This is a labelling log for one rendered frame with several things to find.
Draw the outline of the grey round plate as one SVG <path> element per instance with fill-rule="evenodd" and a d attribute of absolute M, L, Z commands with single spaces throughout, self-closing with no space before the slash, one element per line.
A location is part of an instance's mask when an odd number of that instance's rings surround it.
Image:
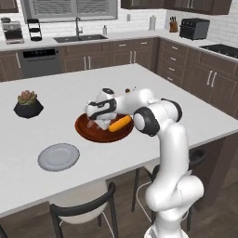
<path fill-rule="evenodd" d="M 68 143 L 58 143 L 45 148 L 38 156 L 38 165 L 49 172 L 60 172 L 76 164 L 79 150 Z"/>

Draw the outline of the succulent in black pot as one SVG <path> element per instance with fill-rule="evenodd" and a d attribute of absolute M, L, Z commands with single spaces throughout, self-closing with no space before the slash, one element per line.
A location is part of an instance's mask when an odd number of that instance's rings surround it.
<path fill-rule="evenodd" d="M 37 95 L 29 90 L 22 91 L 14 108 L 16 115 L 30 119 L 40 114 L 44 106 L 37 99 Z"/>

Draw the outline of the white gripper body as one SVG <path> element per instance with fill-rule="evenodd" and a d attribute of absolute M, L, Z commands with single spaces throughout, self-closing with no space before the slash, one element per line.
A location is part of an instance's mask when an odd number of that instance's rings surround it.
<path fill-rule="evenodd" d="M 102 130 L 107 130 L 108 127 L 111 124 L 111 120 L 110 119 L 98 119 L 95 120 L 95 123 L 98 125 L 99 128 L 101 128 Z"/>

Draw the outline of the black hob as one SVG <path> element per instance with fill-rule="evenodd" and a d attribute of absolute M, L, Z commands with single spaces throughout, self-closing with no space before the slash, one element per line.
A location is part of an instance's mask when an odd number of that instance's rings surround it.
<path fill-rule="evenodd" d="M 238 59 L 238 48 L 232 46 L 226 46 L 222 44 L 202 46 L 203 49 L 207 49 L 219 54 Z"/>

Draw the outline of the dark brown wall cupboard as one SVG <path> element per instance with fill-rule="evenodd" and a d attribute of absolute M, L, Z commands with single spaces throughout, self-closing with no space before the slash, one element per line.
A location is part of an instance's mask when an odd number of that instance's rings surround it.
<path fill-rule="evenodd" d="M 0 13 L 18 13 L 16 0 L 0 0 Z"/>

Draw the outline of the black toaster oven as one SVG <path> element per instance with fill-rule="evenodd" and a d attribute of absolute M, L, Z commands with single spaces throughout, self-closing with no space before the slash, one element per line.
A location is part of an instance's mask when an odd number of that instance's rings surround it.
<path fill-rule="evenodd" d="M 210 20 L 191 18 L 183 19 L 179 36 L 190 40 L 204 40 L 207 37 Z"/>

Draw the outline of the brown base cupboards run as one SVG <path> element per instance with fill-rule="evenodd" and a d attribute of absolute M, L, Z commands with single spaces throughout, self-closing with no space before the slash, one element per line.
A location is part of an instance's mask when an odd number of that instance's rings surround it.
<path fill-rule="evenodd" d="M 59 51 L 61 73 L 94 70 L 131 63 L 137 63 L 154 72 L 157 44 L 157 38 L 146 37 L 49 47 L 54 47 Z M 0 51 L 0 82 L 23 79 L 18 56 L 20 51 Z"/>

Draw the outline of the dark tap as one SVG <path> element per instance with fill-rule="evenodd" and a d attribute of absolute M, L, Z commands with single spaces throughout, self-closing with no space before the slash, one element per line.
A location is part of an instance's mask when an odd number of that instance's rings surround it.
<path fill-rule="evenodd" d="M 79 37 L 79 34 L 80 33 L 83 33 L 83 27 L 79 27 L 79 24 L 78 22 L 80 21 L 81 19 L 79 17 L 76 17 L 75 18 L 75 30 L 76 30 L 76 37 Z"/>

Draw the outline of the brown base cupboards with drawers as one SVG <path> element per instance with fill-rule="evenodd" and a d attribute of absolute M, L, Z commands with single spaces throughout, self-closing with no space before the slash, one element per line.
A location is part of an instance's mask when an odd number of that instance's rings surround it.
<path fill-rule="evenodd" d="M 157 74 L 238 119 L 238 62 L 159 40 Z"/>

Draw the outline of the dark sink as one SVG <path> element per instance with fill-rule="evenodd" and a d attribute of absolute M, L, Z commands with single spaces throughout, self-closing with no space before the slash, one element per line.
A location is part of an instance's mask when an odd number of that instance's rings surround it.
<path fill-rule="evenodd" d="M 108 39 L 108 38 L 101 34 L 91 34 L 91 35 L 80 35 L 80 36 L 55 37 L 53 39 L 57 43 L 70 43 L 70 42 L 80 42 L 80 41 L 102 40 L 102 39 Z"/>

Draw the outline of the orange bun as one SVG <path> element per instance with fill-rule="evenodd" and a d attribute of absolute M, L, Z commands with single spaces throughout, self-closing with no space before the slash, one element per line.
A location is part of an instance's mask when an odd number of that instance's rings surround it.
<path fill-rule="evenodd" d="M 112 123 L 109 127 L 108 130 L 110 132 L 116 132 L 123 127 L 127 126 L 131 122 L 132 118 L 130 115 L 126 115 L 122 117 L 121 119 L 117 120 L 116 122 Z"/>

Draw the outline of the silver coffee machine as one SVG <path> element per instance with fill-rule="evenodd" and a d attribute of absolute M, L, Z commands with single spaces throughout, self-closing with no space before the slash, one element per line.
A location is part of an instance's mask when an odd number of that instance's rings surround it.
<path fill-rule="evenodd" d="M 2 18 L 1 25 L 8 45 L 24 43 L 19 21 L 11 20 L 10 18 Z"/>

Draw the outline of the grey dishwasher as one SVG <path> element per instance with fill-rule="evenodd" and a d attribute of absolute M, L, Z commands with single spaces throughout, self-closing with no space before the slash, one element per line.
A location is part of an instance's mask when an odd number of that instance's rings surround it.
<path fill-rule="evenodd" d="M 54 47 L 22 50 L 18 56 L 23 78 L 61 73 L 59 51 Z"/>

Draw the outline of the brown knife block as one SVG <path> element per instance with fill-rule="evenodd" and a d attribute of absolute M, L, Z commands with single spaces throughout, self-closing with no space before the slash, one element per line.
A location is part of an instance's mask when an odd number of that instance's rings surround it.
<path fill-rule="evenodd" d="M 169 22 L 169 31 L 171 33 L 177 33 L 178 30 L 178 23 L 175 17 L 171 17 L 170 18 L 170 22 Z"/>

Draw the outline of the brown round bowl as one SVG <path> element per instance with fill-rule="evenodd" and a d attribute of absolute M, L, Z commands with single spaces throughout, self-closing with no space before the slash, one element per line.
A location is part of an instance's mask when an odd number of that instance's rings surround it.
<path fill-rule="evenodd" d="M 125 115 L 118 114 L 115 119 L 111 120 L 111 124 L 116 122 L 117 120 L 121 119 Z M 95 123 L 91 128 L 87 128 L 88 119 L 86 117 L 86 114 L 83 113 L 80 115 L 76 122 L 75 122 L 75 130 L 85 139 L 98 142 L 98 143 L 109 143 L 109 142 L 115 142 L 117 140 L 123 139 L 126 136 L 130 134 L 134 127 L 133 119 L 131 122 L 123 127 L 122 129 L 116 131 L 116 132 L 110 132 L 107 130 L 102 130 L 98 127 L 98 125 Z"/>

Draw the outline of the window with blinds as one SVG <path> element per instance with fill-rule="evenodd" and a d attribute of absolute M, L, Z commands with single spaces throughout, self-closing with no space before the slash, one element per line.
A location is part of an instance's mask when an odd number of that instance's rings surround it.
<path fill-rule="evenodd" d="M 41 23 L 116 20 L 118 0 L 20 0 L 24 18 Z"/>

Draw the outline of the dark brown wall cupboards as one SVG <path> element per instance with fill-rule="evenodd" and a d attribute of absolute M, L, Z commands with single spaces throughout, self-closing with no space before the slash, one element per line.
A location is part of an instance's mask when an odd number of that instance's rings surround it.
<path fill-rule="evenodd" d="M 124 9 L 169 9 L 205 15 L 228 15 L 232 0 L 121 0 Z"/>

